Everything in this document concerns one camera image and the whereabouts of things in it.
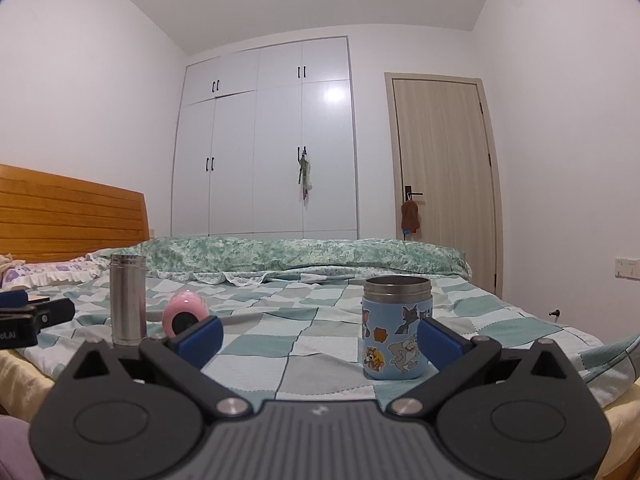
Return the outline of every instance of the checkered bedsheet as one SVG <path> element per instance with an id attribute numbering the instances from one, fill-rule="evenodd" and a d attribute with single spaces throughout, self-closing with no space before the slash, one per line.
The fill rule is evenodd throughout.
<path id="1" fill-rule="evenodd" d="M 635 372 L 620 372 L 621 366 L 634 367 L 637 339 L 612 350 L 594 336 L 539 320 L 462 278 L 430 278 L 433 315 L 439 321 L 468 338 L 487 335 L 506 347 L 528 348 L 542 336 L 554 339 L 603 406 L 637 378 Z M 358 364 L 361 280 L 273 281 L 240 288 L 147 278 L 149 333 L 161 332 L 162 311 L 169 298 L 182 290 L 199 293 L 210 313 L 223 320 L 222 350 L 203 373 L 256 408 L 265 399 L 375 398 L 385 406 L 424 380 L 374 381 L 363 375 Z M 34 292 L 71 298 L 77 310 L 73 321 L 43 330 L 38 346 L 22 351 L 43 373 L 57 378 L 89 334 L 111 340 L 108 272 L 82 285 L 46 286 Z M 614 363 L 613 351 L 624 354 L 624 360 Z M 426 376 L 434 373 L 431 367 Z"/>

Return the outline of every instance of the wardrobe door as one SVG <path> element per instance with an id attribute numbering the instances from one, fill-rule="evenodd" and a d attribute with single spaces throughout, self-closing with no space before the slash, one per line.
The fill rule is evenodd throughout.
<path id="1" fill-rule="evenodd" d="M 358 232 L 353 231 L 305 231 L 306 240 L 357 240 Z"/>
<path id="2" fill-rule="evenodd" d="M 346 38 L 303 41 L 303 83 L 349 78 L 349 55 Z"/>
<path id="3" fill-rule="evenodd" d="M 260 49 L 258 90 L 302 83 L 302 43 L 286 43 Z"/>
<path id="4" fill-rule="evenodd" d="M 292 233 L 254 233 L 254 240 L 301 240 L 302 231 Z"/>
<path id="5" fill-rule="evenodd" d="M 310 164 L 304 232 L 356 230 L 349 81 L 302 85 L 302 142 Z"/>
<path id="6" fill-rule="evenodd" d="M 216 102 L 204 101 L 180 110 L 175 143 L 173 236 L 209 234 L 211 133 Z"/>
<path id="7" fill-rule="evenodd" d="M 259 50 L 221 56 L 213 97 L 239 94 L 257 88 Z"/>
<path id="8" fill-rule="evenodd" d="M 213 99 L 216 96 L 216 82 L 220 78 L 219 68 L 219 57 L 187 67 L 182 90 L 182 106 Z"/>
<path id="9" fill-rule="evenodd" d="M 302 88 L 258 90 L 255 113 L 254 232 L 301 232 L 298 184 Z"/>
<path id="10" fill-rule="evenodd" d="M 215 99 L 210 234 L 254 231 L 255 95 L 253 91 Z"/>

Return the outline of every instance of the white wall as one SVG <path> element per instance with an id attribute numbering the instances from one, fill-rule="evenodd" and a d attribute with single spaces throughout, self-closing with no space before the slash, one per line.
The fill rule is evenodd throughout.
<path id="1" fill-rule="evenodd" d="M 141 191 L 168 235 L 182 50 L 129 0 L 3 0 L 0 31 L 0 162 Z"/>
<path id="2" fill-rule="evenodd" d="M 385 72 L 478 77 L 470 32 L 407 25 L 348 25 L 274 34 L 192 56 L 198 62 L 258 46 L 347 36 L 351 53 L 360 237 L 396 237 Z"/>
<path id="3" fill-rule="evenodd" d="M 474 29 L 500 163 L 505 300 L 640 332 L 640 2 L 487 0 Z"/>

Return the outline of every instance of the hanging plush toy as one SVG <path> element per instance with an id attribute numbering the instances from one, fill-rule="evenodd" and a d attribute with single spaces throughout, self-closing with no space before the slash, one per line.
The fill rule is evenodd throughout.
<path id="1" fill-rule="evenodd" d="M 302 184 L 302 200 L 306 200 L 311 185 L 309 183 L 309 160 L 306 158 L 306 146 L 302 150 L 300 156 L 300 148 L 298 148 L 298 163 L 300 164 L 300 173 L 298 174 L 298 184 Z"/>
<path id="2" fill-rule="evenodd" d="M 402 213 L 402 223 L 400 227 L 404 234 L 415 233 L 420 229 L 420 217 L 418 216 L 418 205 L 413 200 L 407 200 L 400 208 Z"/>

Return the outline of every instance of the metal lid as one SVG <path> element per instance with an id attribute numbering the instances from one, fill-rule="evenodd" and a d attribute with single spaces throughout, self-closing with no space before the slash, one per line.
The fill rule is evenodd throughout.
<path id="1" fill-rule="evenodd" d="M 137 254 L 112 254 L 111 265 L 120 267 L 144 267 L 146 258 Z"/>
<path id="2" fill-rule="evenodd" d="M 364 283 L 364 298 L 377 303 L 417 303 L 431 298 L 431 282 L 420 276 L 379 276 Z"/>

